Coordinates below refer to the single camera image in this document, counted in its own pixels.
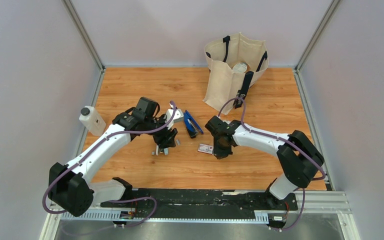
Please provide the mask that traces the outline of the light grey white stapler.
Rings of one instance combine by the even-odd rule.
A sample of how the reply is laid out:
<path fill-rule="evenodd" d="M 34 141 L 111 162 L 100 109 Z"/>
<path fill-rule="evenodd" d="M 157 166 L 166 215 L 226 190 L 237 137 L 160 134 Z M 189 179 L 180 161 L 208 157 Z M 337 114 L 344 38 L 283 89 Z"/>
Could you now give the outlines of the light grey white stapler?
<path fill-rule="evenodd" d="M 156 156 L 158 156 L 158 155 L 165 155 L 165 156 L 167 156 L 169 154 L 169 149 L 168 148 L 160 148 L 157 145 L 154 154 Z"/>

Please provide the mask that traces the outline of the red white staples box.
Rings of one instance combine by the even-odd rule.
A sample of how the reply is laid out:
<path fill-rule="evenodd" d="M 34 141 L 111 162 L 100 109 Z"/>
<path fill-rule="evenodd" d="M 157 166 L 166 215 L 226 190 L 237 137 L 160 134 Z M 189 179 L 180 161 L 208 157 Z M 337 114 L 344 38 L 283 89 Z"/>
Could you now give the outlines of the red white staples box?
<path fill-rule="evenodd" d="M 197 151 L 200 153 L 212 155 L 214 151 L 214 147 L 212 145 L 200 143 Z"/>

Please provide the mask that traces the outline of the blue black stapler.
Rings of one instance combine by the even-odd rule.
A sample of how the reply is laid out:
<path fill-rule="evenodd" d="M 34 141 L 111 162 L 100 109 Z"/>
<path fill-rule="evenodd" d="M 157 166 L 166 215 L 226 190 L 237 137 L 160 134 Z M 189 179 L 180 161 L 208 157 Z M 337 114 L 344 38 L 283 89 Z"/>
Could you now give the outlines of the blue black stapler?
<path fill-rule="evenodd" d="M 196 122 L 196 120 L 187 110 L 183 112 L 183 122 L 186 126 L 187 133 L 191 139 L 195 138 L 198 134 L 204 134 L 204 131 L 202 130 L 200 125 Z"/>

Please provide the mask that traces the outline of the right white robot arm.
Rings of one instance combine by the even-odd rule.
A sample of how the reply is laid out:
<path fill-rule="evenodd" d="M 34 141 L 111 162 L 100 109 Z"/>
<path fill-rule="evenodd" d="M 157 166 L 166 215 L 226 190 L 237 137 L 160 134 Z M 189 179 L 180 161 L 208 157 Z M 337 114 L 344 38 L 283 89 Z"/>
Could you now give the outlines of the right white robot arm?
<path fill-rule="evenodd" d="M 283 173 L 267 188 L 266 205 L 279 209 L 285 198 L 297 189 L 305 189 L 323 171 L 325 159 L 310 139 L 299 130 L 275 133 L 250 126 L 240 120 L 223 121 L 213 116 L 205 125 L 213 137 L 213 155 L 224 159 L 233 147 L 248 147 L 278 158 Z"/>

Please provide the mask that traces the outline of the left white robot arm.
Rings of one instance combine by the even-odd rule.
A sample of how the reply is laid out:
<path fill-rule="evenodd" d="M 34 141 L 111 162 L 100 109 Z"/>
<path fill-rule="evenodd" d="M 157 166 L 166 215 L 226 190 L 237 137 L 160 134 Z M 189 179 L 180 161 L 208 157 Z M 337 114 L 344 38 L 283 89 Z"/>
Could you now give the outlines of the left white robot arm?
<path fill-rule="evenodd" d="M 173 127 L 175 114 L 157 116 L 160 105 L 147 97 L 141 97 L 136 106 L 118 114 L 104 133 L 84 152 L 66 164 L 55 163 L 49 170 L 48 188 L 42 197 L 42 207 L 50 214 L 47 200 L 74 217 L 84 214 L 91 206 L 101 203 L 117 203 L 128 207 L 133 202 L 132 186 L 114 177 L 106 182 L 93 183 L 100 168 L 121 148 L 136 137 L 150 135 L 161 148 L 174 148 L 178 133 Z"/>

